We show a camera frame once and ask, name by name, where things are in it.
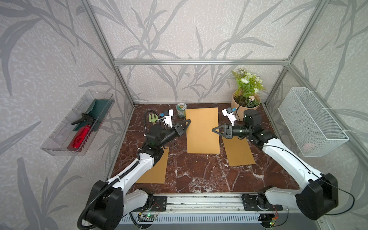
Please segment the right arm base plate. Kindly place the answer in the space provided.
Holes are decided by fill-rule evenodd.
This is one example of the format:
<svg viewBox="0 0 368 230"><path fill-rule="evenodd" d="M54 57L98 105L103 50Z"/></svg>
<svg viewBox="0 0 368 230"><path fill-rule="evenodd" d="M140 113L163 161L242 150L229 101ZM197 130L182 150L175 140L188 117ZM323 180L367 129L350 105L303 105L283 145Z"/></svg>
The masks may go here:
<svg viewBox="0 0 368 230"><path fill-rule="evenodd" d="M242 194L242 204L245 211L283 211L281 205L272 205L264 195Z"/></svg>

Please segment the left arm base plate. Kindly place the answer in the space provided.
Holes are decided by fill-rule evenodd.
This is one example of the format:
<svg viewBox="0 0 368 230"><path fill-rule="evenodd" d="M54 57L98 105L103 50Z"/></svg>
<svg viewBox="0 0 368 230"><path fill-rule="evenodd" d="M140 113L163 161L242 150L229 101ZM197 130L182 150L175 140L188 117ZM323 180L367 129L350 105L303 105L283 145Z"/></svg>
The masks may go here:
<svg viewBox="0 0 368 230"><path fill-rule="evenodd" d="M157 212L166 211L167 198L168 197L165 195L149 195L145 205L133 210L133 212L142 212L146 210Z"/></svg>

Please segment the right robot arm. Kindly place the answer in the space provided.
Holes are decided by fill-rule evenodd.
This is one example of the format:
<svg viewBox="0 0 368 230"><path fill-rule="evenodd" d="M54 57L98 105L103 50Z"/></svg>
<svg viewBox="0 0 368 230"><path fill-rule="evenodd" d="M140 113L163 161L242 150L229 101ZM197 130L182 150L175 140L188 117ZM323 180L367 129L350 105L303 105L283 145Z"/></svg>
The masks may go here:
<svg viewBox="0 0 368 230"><path fill-rule="evenodd" d="M257 195L243 194L242 201L245 210L269 211L276 206L286 206L298 209L311 220L317 220L339 205L337 179L330 173L323 174L308 165L290 149L288 149L277 136L268 129L263 129L261 116L256 110L243 112L243 123L236 124L236 109L222 110L230 124L213 128L213 132L225 139L247 139L259 150L273 158L297 182L298 189L281 189L268 186Z"/></svg>

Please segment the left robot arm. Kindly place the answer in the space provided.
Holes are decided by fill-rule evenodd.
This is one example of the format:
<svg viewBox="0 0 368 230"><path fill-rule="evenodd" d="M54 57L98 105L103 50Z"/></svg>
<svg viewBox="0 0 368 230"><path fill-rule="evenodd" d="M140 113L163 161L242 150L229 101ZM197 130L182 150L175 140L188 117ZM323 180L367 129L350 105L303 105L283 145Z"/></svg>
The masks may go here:
<svg viewBox="0 0 368 230"><path fill-rule="evenodd" d="M153 125L137 158L116 176L106 182L99 180L93 185L87 204L77 220L77 228L114 230L124 216L146 206L148 192L137 189L130 193L130 188L160 161L167 143L186 134L190 123L189 119L179 121L167 129Z"/></svg>

